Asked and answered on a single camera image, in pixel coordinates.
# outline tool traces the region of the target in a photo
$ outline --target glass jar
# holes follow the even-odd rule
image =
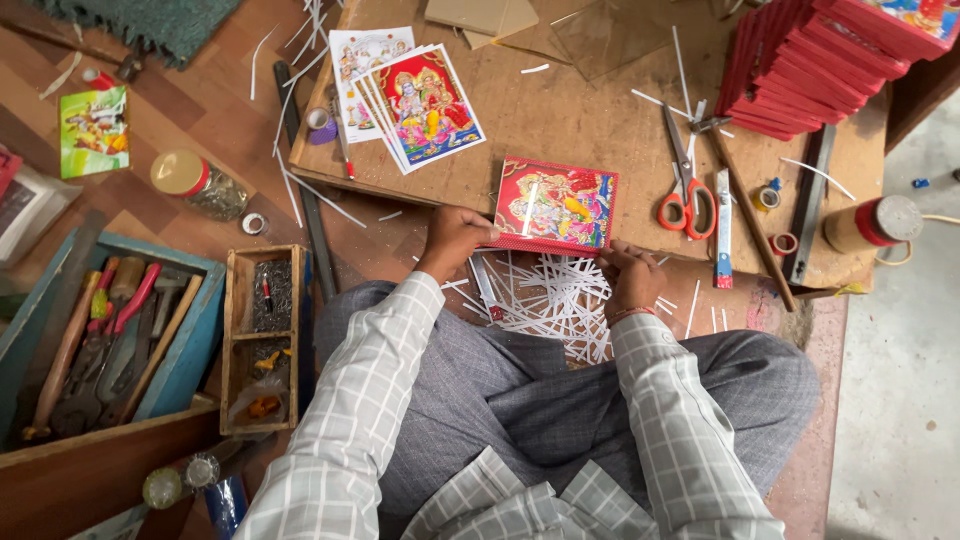
[[[237,219],[250,199],[242,185],[189,150],[160,154],[150,168],[150,178],[160,191],[217,221]]]

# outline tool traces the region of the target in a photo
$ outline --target green card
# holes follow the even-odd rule
[[[130,166],[127,87],[60,98],[60,176],[64,179]]]

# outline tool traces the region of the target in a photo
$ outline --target printed poster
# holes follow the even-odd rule
[[[64,179],[130,166],[127,87],[60,98],[60,175]]]
[[[617,180],[615,173],[507,156],[495,225],[507,234],[607,246]]]
[[[938,39],[950,38],[960,0],[862,0]]]
[[[348,142],[380,138],[363,99],[352,82],[378,65],[401,57],[414,48],[413,28],[386,30],[331,30],[328,37],[335,62],[333,75],[340,96],[340,114]]]
[[[375,69],[372,82],[411,167],[486,140],[442,45]]]

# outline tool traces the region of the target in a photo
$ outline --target purple tape roll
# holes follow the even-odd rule
[[[310,144],[327,144],[337,138],[337,122],[330,116],[330,111],[323,107],[307,112],[306,125],[310,128]]]

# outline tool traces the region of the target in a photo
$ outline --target man's hand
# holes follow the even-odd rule
[[[426,272],[444,284],[467,262],[477,244],[488,244],[500,231],[475,210],[442,206],[433,212],[426,234],[426,249],[414,270]]]
[[[601,248],[593,260],[613,294],[604,306],[607,318],[625,309],[654,306],[666,287],[666,274],[647,252],[622,240],[614,240],[610,248]]]

